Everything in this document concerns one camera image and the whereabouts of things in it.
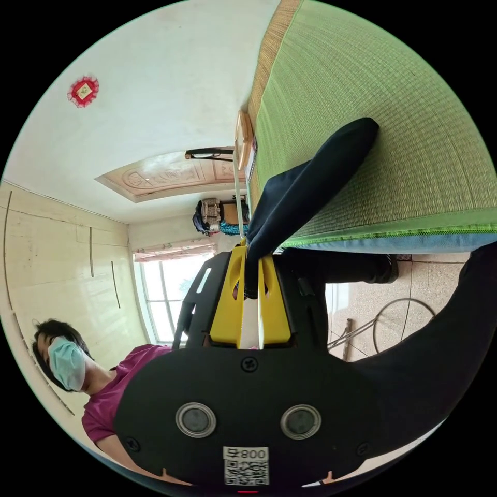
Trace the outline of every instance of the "wooden stick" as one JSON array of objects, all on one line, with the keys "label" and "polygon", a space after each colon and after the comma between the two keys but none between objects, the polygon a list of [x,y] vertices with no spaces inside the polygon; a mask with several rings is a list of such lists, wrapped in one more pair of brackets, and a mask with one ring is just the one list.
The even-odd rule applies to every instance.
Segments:
[{"label": "wooden stick", "polygon": [[[345,326],[345,336],[347,336],[351,332],[352,332],[352,320],[347,319],[347,326]],[[343,347],[343,355],[342,355],[342,360],[344,360],[345,362],[347,362],[349,345],[350,341],[347,340]]]}]

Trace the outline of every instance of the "blue surgical mask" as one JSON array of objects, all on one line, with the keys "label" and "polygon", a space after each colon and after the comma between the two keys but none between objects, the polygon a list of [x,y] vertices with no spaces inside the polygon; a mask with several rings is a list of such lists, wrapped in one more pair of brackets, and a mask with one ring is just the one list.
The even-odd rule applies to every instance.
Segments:
[{"label": "blue surgical mask", "polygon": [[64,337],[57,337],[48,347],[50,369],[67,390],[81,391],[86,366],[84,352],[76,343]]}]

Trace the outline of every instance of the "pink t-shirt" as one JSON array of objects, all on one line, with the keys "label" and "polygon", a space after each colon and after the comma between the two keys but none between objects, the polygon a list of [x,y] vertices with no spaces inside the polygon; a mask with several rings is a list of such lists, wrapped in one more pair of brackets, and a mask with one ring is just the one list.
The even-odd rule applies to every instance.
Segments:
[{"label": "pink t-shirt", "polygon": [[134,348],[122,362],[112,368],[117,372],[116,377],[99,393],[90,397],[81,419],[86,434],[94,444],[103,438],[115,435],[113,428],[115,413],[124,389],[135,373],[151,360],[168,352],[171,352],[171,348],[164,345],[141,345]]}]

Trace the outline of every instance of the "curtain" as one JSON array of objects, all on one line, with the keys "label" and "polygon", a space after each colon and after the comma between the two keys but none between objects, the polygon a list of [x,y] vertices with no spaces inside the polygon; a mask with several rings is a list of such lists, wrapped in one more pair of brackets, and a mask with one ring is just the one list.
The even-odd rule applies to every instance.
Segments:
[{"label": "curtain", "polygon": [[148,248],[134,250],[135,262],[151,262],[154,260],[184,259],[204,254],[214,254],[217,246],[205,238],[183,242],[164,243]]}]

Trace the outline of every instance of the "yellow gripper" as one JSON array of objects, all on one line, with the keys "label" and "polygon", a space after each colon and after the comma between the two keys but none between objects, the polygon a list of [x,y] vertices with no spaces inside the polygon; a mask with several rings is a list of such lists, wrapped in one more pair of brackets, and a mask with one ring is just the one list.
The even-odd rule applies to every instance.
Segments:
[{"label": "yellow gripper", "polygon": [[[211,327],[211,340],[240,348],[245,293],[245,239],[231,251],[228,269]],[[274,266],[273,256],[259,260],[258,268],[259,348],[290,340],[290,326]]]}]

